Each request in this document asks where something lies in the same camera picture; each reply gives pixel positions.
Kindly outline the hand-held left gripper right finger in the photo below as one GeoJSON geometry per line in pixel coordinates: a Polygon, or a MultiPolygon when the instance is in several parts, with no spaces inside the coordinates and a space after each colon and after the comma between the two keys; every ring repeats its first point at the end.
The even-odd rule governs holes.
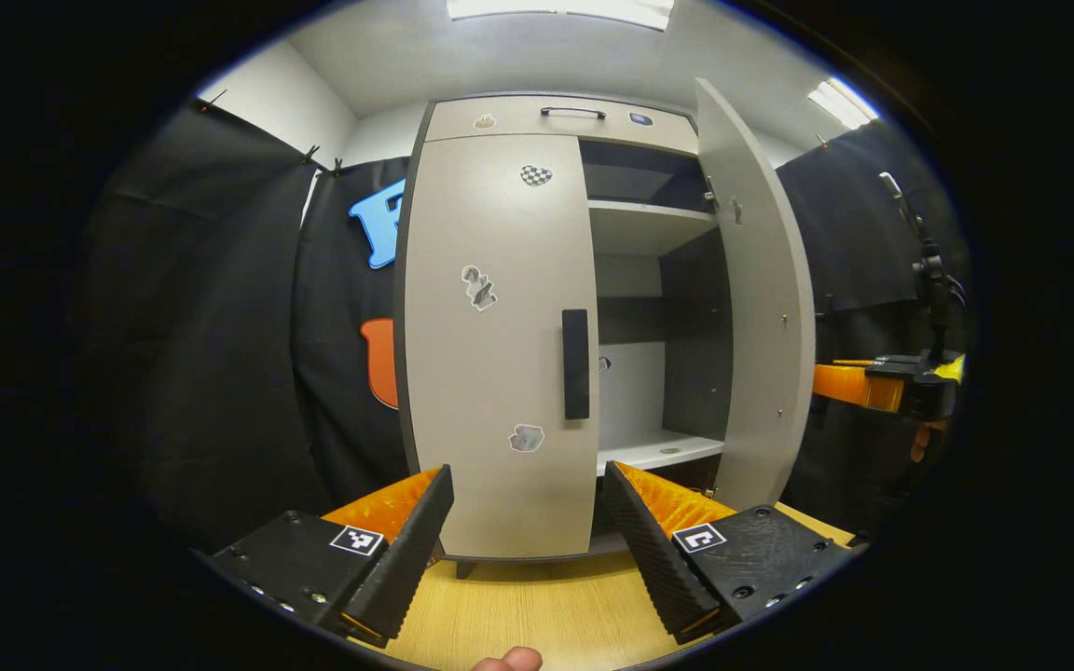
{"type": "Polygon", "coordinates": [[[781,609],[860,556],[775,505],[737,511],[618,461],[601,496],[678,644],[781,609]]]}

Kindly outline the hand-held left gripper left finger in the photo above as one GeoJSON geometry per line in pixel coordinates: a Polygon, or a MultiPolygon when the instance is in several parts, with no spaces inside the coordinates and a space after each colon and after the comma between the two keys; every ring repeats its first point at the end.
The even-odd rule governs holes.
{"type": "Polygon", "coordinates": [[[331,513],[285,509],[197,558],[290,619],[384,650],[453,501],[451,468],[440,464],[331,513]]]}

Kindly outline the grey cabinet door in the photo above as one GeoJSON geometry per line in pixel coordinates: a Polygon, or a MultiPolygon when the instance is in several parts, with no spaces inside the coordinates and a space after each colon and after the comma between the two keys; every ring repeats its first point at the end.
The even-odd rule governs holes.
{"type": "Polygon", "coordinates": [[[800,453],[817,360],[817,318],[800,227],[749,123],[695,81],[698,158],[727,260],[732,383],[716,476],[720,504],[777,504],[800,453]]]}
{"type": "Polygon", "coordinates": [[[599,449],[597,285],[580,142],[426,142],[400,253],[402,415],[450,466],[447,555],[584,554],[599,449]],[[564,419],[561,311],[587,310],[591,415],[564,419]]]}

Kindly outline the black door handle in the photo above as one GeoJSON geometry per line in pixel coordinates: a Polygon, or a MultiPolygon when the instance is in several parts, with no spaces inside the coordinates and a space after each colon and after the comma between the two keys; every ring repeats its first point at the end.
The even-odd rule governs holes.
{"type": "Polygon", "coordinates": [[[589,356],[587,310],[561,311],[563,352],[564,419],[585,420],[591,415],[591,356],[589,356]]]}

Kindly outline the grey double-door shoe cabinet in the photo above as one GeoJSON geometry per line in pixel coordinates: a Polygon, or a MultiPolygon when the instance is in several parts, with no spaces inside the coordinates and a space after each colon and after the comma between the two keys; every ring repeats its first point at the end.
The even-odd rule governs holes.
{"type": "MultiPolygon", "coordinates": [[[[420,152],[430,141],[516,135],[574,136],[580,142],[587,200],[640,203],[715,216],[715,202],[698,158],[694,112],[678,114],[639,103],[587,94],[476,94],[434,101],[415,138],[404,183],[396,251],[395,364],[402,404],[404,375],[397,355],[396,318],[404,305],[400,253],[405,249],[409,200],[420,152]],[[603,110],[608,119],[542,117],[546,106],[603,110]]],[[[666,256],[595,254],[599,352],[599,444],[648,431],[674,431],[724,441],[732,394],[732,302],[719,227],[666,256]]],[[[402,415],[413,469],[412,431],[402,415]]],[[[716,493],[721,455],[673,464],[702,472],[703,488],[716,493]]],[[[603,521],[603,476],[594,484],[591,539],[584,554],[529,560],[461,559],[436,544],[440,560],[460,579],[487,564],[575,560],[622,549],[603,521]]]]}

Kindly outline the white cabinet shelf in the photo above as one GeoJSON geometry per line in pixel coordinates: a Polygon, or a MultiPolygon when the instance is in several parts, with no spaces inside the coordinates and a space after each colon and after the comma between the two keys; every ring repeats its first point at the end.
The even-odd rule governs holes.
{"type": "Polygon", "coordinates": [[[587,201],[595,254],[666,256],[717,228],[712,213],[655,205],[587,201]]]}
{"type": "Polygon", "coordinates": [[[648,431],[618,441],[601,441],[596,460],[596,476],[606,471],[606,463],[618,461],[636,469],[657,469],[722,454],[724,442],[717,439],[674,431],[648,431]]]}

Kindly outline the small ceiling light panel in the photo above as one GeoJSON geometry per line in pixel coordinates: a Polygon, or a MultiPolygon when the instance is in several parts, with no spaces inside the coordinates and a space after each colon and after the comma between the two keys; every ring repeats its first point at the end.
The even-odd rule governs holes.
{"type": "Polygon", "coordinates": [[[845,82],[828,77],[810,90],[808,100],[848,130],[859,129],[879,119],[879,112],[848,87],[845,82]]]}

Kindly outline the black backdrop cloth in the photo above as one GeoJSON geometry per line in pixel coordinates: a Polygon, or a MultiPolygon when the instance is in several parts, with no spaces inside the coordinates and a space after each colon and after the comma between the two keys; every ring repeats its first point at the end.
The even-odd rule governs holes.
{"type": "MultiPolygon", "coordinates": [[[[198,551],[425,471],[406,452],[393,347],[419,130],[396,157],[323,171],[192,103],[107,184],[73,313],[84,417],[111,471],[198,551]]],[[[822,273],[861,263],[824,262],[796,221],[818,356],[822,273]]]]}

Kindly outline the long ceiling light panel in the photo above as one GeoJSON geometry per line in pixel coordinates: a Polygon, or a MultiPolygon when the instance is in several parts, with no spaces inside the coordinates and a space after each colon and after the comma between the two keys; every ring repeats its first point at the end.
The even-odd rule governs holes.
{"type": "Polygon", "coordinates": [[[445,0],[453,21],[503,14],[564,14],[622,21],[664,33],[674,0],[445,0]]]}

